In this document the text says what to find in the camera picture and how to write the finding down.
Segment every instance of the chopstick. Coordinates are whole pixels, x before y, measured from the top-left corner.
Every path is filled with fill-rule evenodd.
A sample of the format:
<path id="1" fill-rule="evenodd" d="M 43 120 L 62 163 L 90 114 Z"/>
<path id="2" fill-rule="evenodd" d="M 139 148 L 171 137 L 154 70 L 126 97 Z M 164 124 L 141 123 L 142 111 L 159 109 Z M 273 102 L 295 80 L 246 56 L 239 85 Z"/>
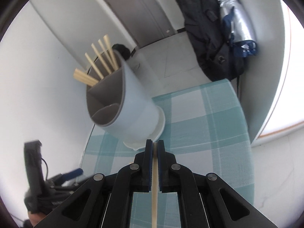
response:
<path id="1" fill-rule="evenodd" d="M 77 80 L 80 81 L 90 87 L 93 87 L 94 85 L 96 85 L 98 83 L 98 80 L 87 75 L 85 72 L 79 70 L 79 69 L 75 69 L 73 77 Z"/>
<path id="2" fill-rule="evenodd" d="M 153 143 L 152 156 L 152 228 L 157 228 L 158 163 L 157 143 Z"/>
<path id="3" fill-rule="evenodd" d="M 85 53 L 85 57 L 89 61 L 89 63 L 92 65 L 93 69 L 95 70 L 96 74 L 99 76 L 99 78 L 102 80 L 104 78 L 103 74 L 99 71 L 98 67 L 95 65 L 93 60 L 89 57 L 87 53 Z"/>
<path id="4" fill-rule="evenodd" d="M 109 74 L 112 74 L 112 71 L 110 70 L 110 68 L 108 67 L 107 63 L 104 61 L 104 59 L 102 58 L 101 54 L 96 49 L 95 45 L 92 43 L 91 46 L 92 46 L 95 54 L 98 56 L 98 59 L 101 61 L 102 65 L 104 66 L 104 68 L 107 70 L 107 72 Z"/>
<path id="5" fill-rule="evenodd" d="M 109 51 L 110 56 L 111 56 L 111 59 L 113 61 L 113 65 L 115 66 L 114 70 L 117 70 L 119 67 L 118 67 L 118 64 L 117 64 L 114 52 L 112 50 L 111 43 L 110 43 L 110 38 L 109 38 L 108 34 L 106 34 L 106 35 L 103 36 L 103 40 L 104 40 L 104 42 L 105 42 L 105 44 L 106 44 L 106 46 L 108 48 L 108 51 Z"/>
<path id="6" fill-rule="evenodd" d="M 112 68 L 115 70 L 114 63 L 113 63 L 108 51 L 105 49 L 105 47 L 104 47 L 104 45 L 103 45 L 103 43 L 101 42 L 100 39 L 98 39 L 98 43 L 99 43 L 100 47 L 102 48 L 103 52 L 105 53 L 105 56 L 107 57 L 108 61 L 110 62 Z"/>

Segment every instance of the umbrella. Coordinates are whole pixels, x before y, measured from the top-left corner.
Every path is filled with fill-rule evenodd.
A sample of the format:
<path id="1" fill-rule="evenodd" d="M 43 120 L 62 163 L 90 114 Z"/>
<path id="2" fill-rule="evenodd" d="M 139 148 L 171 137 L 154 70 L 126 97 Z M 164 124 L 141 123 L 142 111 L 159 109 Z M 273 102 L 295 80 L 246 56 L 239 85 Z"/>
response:
<path id="1" fill-rule="evenodd" d="M 257 44 L 252 23 L 238 0 L 218 0 L 223 32 L 236 57 L 256 55 Z"/>

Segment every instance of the metal screw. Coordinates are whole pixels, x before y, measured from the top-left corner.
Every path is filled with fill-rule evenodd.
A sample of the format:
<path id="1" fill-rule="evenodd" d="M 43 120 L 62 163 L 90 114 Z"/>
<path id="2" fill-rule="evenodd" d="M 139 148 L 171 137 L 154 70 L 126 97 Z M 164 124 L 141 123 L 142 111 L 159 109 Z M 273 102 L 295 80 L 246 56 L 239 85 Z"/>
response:
<path id="1" fill-rule="evenodd" d="M 171 165 L 172 170 L 179 170 L 181 166 L 179 164 L 172 164 Z"/>
<path id="2" fill-rule="evenodd" d="M 217 176 L 213 173 L 208 174 L 208 179 L 210 181 L 215 181 L 217 179 Z"/>
<path id="3" fill-rule="evenodd" d="M 138 164 L 131 164 L 130 165 L 130 169 L 131 170 L 137 170 L 139 168 L 139 165 Z"/>
<path id="4" fill-rule="evenodd" d="M 103 175 L 101 173 L 97 173 L 97 174 L 94 175 L 93 179 L 95 181 L 100 181 L 100 180 L 103 179 Z"/>

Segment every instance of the teal plaid tablecloth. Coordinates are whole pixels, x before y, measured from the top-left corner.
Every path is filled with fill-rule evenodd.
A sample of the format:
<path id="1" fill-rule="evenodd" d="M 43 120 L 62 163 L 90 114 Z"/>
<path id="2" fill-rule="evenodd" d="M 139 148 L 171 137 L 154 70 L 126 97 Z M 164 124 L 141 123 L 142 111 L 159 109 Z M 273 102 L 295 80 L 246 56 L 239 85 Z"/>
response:
<path id="1" fill-rule="evenodd" d="M 159 139 L 192 172 L 218 174 L 253 204 L 253 161 L 247 124 L 228 80 L 153 98 L 166 116 Z M 84 176 L 109 175 L 134 160 L 122 141 L 95 126 L 83 156 Z M 158 227 L 180 227 L 177 194 L 158 195 Z M 151 193 L 134 193 L 131 228 L 151 227 Z"/>

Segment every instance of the door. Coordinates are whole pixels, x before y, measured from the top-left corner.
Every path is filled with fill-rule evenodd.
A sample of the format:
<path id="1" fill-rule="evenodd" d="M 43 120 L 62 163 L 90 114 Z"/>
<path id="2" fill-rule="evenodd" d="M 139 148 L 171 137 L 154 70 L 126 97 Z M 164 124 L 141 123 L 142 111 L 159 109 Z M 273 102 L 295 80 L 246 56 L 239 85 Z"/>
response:
<path id="1" fill-rule="evenodd" d="M 105 1 L 140 48 L 174 34 L 156 0 Z"/>

